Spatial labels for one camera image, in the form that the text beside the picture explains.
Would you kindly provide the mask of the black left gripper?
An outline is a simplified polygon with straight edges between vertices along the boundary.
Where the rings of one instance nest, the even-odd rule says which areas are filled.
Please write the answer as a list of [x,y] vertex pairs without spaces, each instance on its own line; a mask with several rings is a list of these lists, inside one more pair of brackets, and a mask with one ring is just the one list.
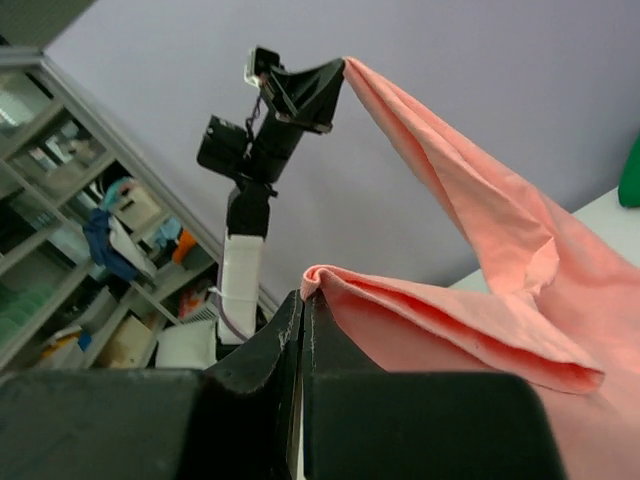
[[253,110],[242,126],[211,116],[197,164],[233,180],[277,182],[302,130],[331,131],[344,68],[337,58],[301,71],[273,67],[270,75],[245,74],[244,82],[259,90]]

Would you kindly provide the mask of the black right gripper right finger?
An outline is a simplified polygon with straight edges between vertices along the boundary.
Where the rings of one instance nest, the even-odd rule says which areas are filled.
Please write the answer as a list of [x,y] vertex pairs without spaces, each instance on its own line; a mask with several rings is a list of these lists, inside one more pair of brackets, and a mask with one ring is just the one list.
[[564,479],[541,400],[505,373],[388,373],[304,304],[303,455],[309,479]]

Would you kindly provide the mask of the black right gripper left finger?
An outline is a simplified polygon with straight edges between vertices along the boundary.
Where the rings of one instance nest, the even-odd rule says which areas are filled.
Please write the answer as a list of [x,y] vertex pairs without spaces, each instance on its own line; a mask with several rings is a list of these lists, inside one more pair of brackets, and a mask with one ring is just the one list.
[[303,303],[290,293],[204,369],[29,370],[1,380],[5,479],[286,479]]

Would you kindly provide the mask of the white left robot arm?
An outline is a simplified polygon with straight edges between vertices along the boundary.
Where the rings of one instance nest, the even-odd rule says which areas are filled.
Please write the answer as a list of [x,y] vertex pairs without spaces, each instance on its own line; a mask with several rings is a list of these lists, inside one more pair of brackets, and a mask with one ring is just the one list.
[[344,68],[337,58],[291,72],[277,52],[257,46],[244,69],[246,83],[259,91],[250,115],[241,125],[213,115],[205,128],[197,163],[235,184],[227,201],[215,290],[217,334],[224,345],[240,345],[256,332],[274,185],[304,134],[332,130]]

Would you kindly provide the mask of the pink t shirt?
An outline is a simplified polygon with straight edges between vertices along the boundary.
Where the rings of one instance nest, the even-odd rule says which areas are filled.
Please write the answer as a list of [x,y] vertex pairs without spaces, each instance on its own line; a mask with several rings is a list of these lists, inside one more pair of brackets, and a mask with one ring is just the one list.
[[503,371],[542,400],[572,479],[639,475],[639,271],[587,226],[355,58],[344,75],[473,248],[486,292],[315,265],[340,328],[390,372]]

